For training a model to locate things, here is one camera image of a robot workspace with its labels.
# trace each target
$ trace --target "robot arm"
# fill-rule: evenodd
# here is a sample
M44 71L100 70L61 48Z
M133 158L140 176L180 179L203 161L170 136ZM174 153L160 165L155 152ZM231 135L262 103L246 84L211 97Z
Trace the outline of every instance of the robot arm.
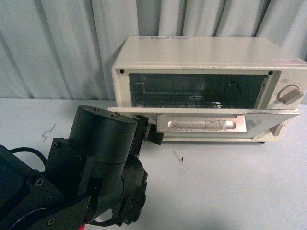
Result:
M138 159L142 141L161 144L148 118L131 119L81 105L68 139L53 140L45 171L33 170L0 146L0 230L78 230L138 220L147 173ZM95 218L112 209L110 220Z

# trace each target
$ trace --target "oven label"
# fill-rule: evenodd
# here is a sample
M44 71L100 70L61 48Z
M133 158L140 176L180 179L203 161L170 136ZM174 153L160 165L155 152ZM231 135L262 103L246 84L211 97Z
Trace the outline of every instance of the oven label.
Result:
M306 64L300 59L272 59L272 61L280 64Z
M287 83L289 81L289 79L281 79L280 83Z

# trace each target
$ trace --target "oven door handle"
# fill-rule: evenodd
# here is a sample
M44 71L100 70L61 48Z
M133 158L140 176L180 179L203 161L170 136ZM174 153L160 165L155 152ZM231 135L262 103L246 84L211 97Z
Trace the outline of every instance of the oven door handle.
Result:
M157 131L185 133L247 133L245 116L235 118L200 118L157 116Z

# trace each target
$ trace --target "toaster oven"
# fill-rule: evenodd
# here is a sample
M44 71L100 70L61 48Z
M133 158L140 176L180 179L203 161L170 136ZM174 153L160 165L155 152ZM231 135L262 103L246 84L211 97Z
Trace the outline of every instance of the toaster oven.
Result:
M164 141L277 141L300 114L306 75L265 38L129 37L108 110L149 117Z

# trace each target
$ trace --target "black cylinder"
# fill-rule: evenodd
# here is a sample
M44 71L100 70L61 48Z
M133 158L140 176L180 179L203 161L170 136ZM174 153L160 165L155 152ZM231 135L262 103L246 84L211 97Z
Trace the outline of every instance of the black cylinder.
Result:
M78 106L69 140L95 154L95 162L120 164L127 159L137 122L97 107Z

